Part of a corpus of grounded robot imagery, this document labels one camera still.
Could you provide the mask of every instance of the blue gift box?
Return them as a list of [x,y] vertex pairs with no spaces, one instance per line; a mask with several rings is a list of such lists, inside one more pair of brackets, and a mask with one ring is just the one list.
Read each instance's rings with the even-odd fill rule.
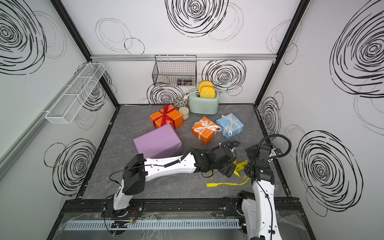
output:
[[222,118],[216,120],[216,124],[221,127],[221,132],[227,139],[241,133],[244,129],[244,124],[232,113],[222,115]]

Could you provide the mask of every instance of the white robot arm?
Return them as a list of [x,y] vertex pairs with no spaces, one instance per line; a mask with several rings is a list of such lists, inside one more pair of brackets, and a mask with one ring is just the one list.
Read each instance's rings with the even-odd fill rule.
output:
[[[274,202],[275,181],[269,162],[275,157],[285,156],[290,151],[291,142],[288,140],[288,150],[281,154],[279,149],[271,149],[261,143],[255,154],[245,167],[245,173],[252,181],[253,194],[242,191],[238,196],[238,211],[244,214],[247,235],[250,240],[281,240],[276,221]],[[196,173],[218,170],[221,174],[231,177],[236,165],[236,157],[232,151],[240,143],[225,142],[213,149],[193,148],[183,156],[163,159],[144,159],[142,154],[136,155],[126,166],[118,192],[114,195],[114,210],[129,207],[133,195],[144,190],[145,182],[154,178],[176,174]]]
[[[195,167],[195,158],[191,153],[189,153],[181,162],[174,164],[169,167],[161,167],[157,165],[165,165],[172,163],[175,160],[181,159],[182,156],[177,157],[167,157],[161,159],[152,159],[146,158],[144,166],[144,171],[147,173],[145,176],[145,181],[148,182],[157,177],[162,177],[166,175],[176,174],[176,173],[193,173],[196,170]],[[129,201],[133,195],[126,195],[122,192],[124,189],[124,179],[121,181],[121,186],[119,187],[118,192],[113,198],[113,208],[114,210],[126,209],[129,206]]]

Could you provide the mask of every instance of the white mesh basket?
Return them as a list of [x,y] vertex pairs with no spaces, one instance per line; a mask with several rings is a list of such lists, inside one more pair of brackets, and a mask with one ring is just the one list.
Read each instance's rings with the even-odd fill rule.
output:
[[45,119],[52,124],[70,124],[104,72],[101,63],[88,63],[45,115]]

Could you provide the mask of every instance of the wrapped present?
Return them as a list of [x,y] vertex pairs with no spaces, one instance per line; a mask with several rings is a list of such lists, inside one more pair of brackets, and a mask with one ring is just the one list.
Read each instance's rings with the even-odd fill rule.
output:
[[182,144],[170,124],[159,127],[133,140],[144,158],[165,158],[182,155]]
[[163,109],[151,115],[151,120],[155,128],[170,124],[173,129],[183,125],[183,116],[172,105],[164,104]]
[[226,116],[222,115],[220,119],[216,120],[216,123],[221,127],[221,132],[227,139],[241,133],[244,129],[244,124],[232,113]]
[[203,143],[208,144],[220,132],[221,127],[214,124],[212,121],[203,117],[199,122],[196,122],[192,127],[192,133],[198,137]]

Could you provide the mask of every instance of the red ribbon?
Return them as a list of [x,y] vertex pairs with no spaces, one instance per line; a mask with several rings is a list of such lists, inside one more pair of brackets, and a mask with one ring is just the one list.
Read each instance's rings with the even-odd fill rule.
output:
[[159,111],[159,113],[161,113],[162,115],[161,115],[160,117],[158,117],[158,118],[155,118],[155,119],[152,121],[152,122],[153,122],[153,125],[156,127],[155,122],[156,122],[157,120],[159,120],[160,118],[163,118],[163,119],[161,120],[161,124],[160,124],[161,127],[164,126],[164,125],[166,124],[167,120],[170,120],[170,123],[173,125],[173,129],[176,129],[175,120],[174,120],[173,118],[171,118],[170,116],[167,115],[167,113],[170,113],[170,112],[172,112],[173,110],[176,110],[176,108],[172,108],[171,110],[169,110],[169,105],[168,105],[168,104],[164,104],[164,105],[163,105],[163,108],[164,108],[164,109],[163,109],[164,112],[162,112],[161,110]]

